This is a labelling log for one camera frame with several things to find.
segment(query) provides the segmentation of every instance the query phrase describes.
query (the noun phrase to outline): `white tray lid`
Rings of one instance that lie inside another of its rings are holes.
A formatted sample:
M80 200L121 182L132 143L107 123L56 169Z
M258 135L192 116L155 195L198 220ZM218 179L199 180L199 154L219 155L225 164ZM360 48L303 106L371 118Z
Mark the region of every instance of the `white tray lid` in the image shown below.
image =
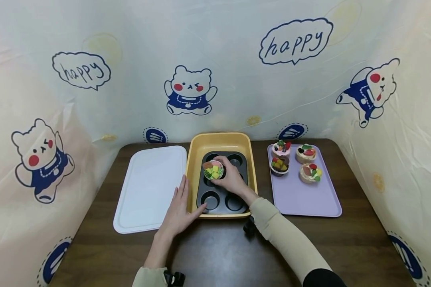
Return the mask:
M186 168L186 150L165 146L135 153L123 182L113 228L122 234L159 229Z

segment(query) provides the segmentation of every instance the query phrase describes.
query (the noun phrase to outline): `white plastic backdrop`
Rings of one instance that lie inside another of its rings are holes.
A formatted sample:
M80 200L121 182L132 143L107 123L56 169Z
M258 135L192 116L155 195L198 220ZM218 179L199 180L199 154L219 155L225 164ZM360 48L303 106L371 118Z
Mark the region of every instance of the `white plastic backdrop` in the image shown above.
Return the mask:
M336 141L431 286L431 0L0 0L0 286L48 284L123 145L228 130Z

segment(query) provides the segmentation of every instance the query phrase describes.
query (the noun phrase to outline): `dark brown table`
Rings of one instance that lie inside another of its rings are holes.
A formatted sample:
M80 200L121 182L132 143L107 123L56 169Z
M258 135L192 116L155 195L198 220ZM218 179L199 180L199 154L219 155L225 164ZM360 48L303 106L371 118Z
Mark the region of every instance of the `dark brown table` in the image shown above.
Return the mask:
M315 244L348 286L415 286L338 146L317 145L327 163L343 215L287 216ZM266 148L252 142L259 195L273 202ZM187 151L188 143L180 144ZM155 232L121 235L113 216L131 156L163 145L123 147L62 260L51 287L131 286ZM285 260L260 234L245 237L243 220L197 220L173 244L171 271L186 275L185 287L300 286Z

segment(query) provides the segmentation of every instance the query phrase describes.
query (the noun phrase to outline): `lavender plastic tray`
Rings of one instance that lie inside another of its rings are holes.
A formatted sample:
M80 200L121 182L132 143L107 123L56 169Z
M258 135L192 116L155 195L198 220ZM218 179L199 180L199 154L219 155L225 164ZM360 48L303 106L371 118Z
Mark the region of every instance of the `lavender plastic tray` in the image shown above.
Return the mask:
M321 181L315 184L303 183L299 178L301 163L295 160L295 150L299 145L291 145L291 162L289 172L282 177L270 173L273 188L274 205L285 215L304 215L339 217L342 206L330 180L321 151L315 145L316 159L314 162L322 169ZM273 145L268 146L268 162L273 159Z

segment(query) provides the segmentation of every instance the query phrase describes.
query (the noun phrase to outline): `right hand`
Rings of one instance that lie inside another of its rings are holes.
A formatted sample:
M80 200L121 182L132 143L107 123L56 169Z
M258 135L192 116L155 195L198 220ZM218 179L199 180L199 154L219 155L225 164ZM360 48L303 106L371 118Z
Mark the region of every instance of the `right hand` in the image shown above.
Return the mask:
M213 179L213 184L220 185L221 187L225 188L231 193L237 194L240 197L243 197L246 191L251 191L251 189L245 184L236 166L231 164L227 157L217 156L214 158L214 160L222 162L225 170L227 170L227 173L222 179Z

